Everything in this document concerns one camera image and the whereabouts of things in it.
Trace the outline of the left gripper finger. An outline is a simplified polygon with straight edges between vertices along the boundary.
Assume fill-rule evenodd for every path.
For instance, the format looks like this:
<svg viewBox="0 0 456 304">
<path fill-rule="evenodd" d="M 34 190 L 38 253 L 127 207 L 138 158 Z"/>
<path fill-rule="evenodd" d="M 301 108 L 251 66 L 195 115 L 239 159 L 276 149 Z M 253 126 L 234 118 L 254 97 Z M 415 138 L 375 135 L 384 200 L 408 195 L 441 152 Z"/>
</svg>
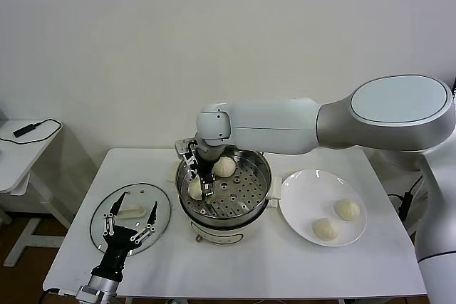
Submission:
<svg viewBox="0 0 456 304">
<path fill-rule="evenodd" d="M 130 241 L 134 244 L 141 244 L 144 240 L 148 239 L 155 232 L 154 224 L 157 218 L 157 205 L 158 202 L 155 201 L 145 227 L 143 227 L 135 235 L 130 237 Z"/>
<path fill-rule="evenodd" d="M 120 208 L 122 206 L 125 195 L 126 195 L 126 192 L 123 192 L 122 195 L 118 198 L 118 200 L 113 203 L 113 205 L 110 208 L 110 211 L 107 214 L 103 215 L 103 219 L 104 219 L 103 235 L 104 236 L 113 236 L 114 235 L 115 217 L 118 215 L 118 212 L 120 211 Z"/>
</svg>

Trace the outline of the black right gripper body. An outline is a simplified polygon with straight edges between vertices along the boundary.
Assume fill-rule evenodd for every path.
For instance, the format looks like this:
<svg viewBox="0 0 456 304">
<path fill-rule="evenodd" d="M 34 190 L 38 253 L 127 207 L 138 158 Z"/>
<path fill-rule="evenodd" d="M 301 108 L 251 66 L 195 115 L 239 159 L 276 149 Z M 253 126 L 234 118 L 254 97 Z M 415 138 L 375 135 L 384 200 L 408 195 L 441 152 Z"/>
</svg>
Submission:
<svg viewBox="0 0 456 304">
<path fill-rule="evenodd" d="M 197 159 L 197 174 L 199 177 L 212 177 L 212 169 L 215 164 L 215 149 L 208 147 L 195 148 L 195 157 Z"/>
</svg>

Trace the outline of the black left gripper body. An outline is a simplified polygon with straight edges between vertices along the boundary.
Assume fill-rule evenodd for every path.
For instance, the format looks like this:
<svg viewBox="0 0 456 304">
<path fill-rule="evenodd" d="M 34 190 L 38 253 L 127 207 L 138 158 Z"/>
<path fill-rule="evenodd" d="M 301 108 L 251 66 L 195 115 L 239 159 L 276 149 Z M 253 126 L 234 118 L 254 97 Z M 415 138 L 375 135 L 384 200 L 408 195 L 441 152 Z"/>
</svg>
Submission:
<svg viewBox="0 0 456 304">
<path fill-rule="evenodd" d="M 136 230 L 124 226 L 114 226 L 113 235 L 107 235 L 105 241 L 107 249 L 98 266 L 92 271 L 92 276 L 98 276 L 108 280 L 122 280 L 125 259 L 131 250 L 138 245 L 131 241 L 131 237 L 137 233 Z"/>
</svg>

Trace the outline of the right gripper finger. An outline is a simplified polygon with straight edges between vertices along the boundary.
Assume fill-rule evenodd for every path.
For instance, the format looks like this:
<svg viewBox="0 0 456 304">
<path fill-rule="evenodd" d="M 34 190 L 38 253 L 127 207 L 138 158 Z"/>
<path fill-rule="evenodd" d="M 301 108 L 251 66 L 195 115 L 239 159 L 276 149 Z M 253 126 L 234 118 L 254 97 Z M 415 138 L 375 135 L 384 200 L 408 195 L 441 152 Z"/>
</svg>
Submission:
<svg viewBox="0 0 456 304">
<path fill-rule="evenodd" d="M 190 179 L 194 179 L 198 175 L 197 159 L 194 156 L 184 157 L 184 161 L 185 161 L 186 167 L 188 168 L 188 171 L 190 172 Z"/>
<path fill-rule="evenodd" d="M 212 196 L 214 193 L 215 177 L 212 173 L 204 174 L 200 177 L 202 196 Z"/>
</svg>

